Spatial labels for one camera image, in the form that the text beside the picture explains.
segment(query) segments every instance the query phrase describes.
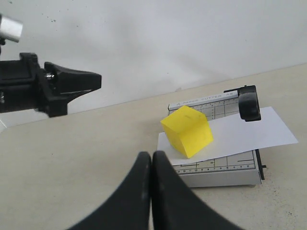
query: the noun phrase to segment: metal cylinder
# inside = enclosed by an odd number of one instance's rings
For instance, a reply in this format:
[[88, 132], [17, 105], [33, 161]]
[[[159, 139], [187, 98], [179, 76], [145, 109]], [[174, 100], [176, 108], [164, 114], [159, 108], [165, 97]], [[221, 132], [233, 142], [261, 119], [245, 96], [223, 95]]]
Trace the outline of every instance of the metal cylinder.
[[0, 14], [0, 38], [19, 42], [22, 31], [23, 24], [20, 21]]

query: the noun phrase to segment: paper cutter base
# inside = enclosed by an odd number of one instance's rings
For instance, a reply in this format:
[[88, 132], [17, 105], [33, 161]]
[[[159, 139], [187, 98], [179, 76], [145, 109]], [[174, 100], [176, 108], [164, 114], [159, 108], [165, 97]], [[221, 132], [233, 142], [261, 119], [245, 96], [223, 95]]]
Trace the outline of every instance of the paper cutter base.
[[[208, 120], [239, 113], [236, 92], [170, 104], [169, 114], [183, 105], [206, 114]], [[175, 165], [174, 169], [189, 187], [256, 185], [264, 180], [258, 149], [236, 155]]]

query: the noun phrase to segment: table surface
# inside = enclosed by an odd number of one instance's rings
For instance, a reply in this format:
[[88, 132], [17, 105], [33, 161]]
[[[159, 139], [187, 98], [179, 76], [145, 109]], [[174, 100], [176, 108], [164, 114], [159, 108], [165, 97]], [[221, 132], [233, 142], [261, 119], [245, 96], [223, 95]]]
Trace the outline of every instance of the table surface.
[[307, 64], [5, 130], [0, 134], [1, 229], [68, 228], [114, 192], [139, 151], [156, 150], [169, 103], [246, 84], [257, 86], [260, 106], [272, 106], [299, 143], [261, 149], [268, 166], [262, 185], [193, 191], [247, 230], [306, 229], [306, 74]]

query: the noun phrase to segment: yellow cube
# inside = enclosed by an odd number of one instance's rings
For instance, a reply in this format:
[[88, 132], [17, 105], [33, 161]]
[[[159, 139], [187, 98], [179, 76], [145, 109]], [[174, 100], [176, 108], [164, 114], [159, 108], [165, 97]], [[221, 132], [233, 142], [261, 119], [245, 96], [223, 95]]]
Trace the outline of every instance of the yellow cube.
[[183, 106], [161, 121], [169, 143], [191, 158], [213, 141], [206, 115]]

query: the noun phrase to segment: measurement scale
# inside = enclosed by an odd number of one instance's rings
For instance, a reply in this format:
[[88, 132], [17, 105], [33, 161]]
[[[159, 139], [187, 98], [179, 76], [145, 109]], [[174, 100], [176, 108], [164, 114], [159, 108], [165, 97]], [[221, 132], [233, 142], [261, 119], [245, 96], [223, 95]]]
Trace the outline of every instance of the measurement scale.
[[[237, 91], [173, 103], [168, 106], [168, 114], [183, 105], [206, 114], [208, 121], [239, 113]], [[258, 149], [192, 164], [174, 165], [189, 187], [261, 184], [264, 167]]]

